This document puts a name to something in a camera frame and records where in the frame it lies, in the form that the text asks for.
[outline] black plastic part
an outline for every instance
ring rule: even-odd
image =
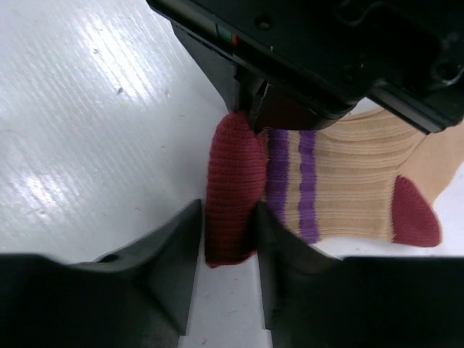
[[[464,259],[326,257],[254,211],[274,348],[464,347]]]
[[[442,131],[463,119],[460,1],[147,1],[187,33],[189,38],[178,35],[181,42],[215,86],[223,66],[212,61],[205,68],[211,54],[199,58],[203,50],[188,41],[200,42],[225,57],[228,65],[263,79],[282,99],[301,105],[291,109],[302,121],[292,121],[286,129],[330,125],[365,96],[425,133]],[[218,37],[217,26],[238,37],[239,44]],[[227,84],[236,95],[247,89],[240,84],[237,91],[228,80],[219,84]],[[220,93],[229,108],[250,107],[231,102],[228,91]],[[275,125],[268,119],[269,101],[264,93],[255,103],[254,127],[286,125],[288,113]]]
[[[202,204],[97,260],[0,255],[0,342],[23,348],[176,348],[186,334]]]

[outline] knitted fabric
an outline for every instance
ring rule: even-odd
[[[435,198],[464,160],[464,125],[424,136],[382,110],[325,130],[269,130],[266,200],[308,244],[354,236],[434,247]]]
[[[232,113],[212,140],[205,207],[205,257],[209,266],[244,261],[255,248],[248,217],[264,194],[263,141],[250,129],[245,113]]]

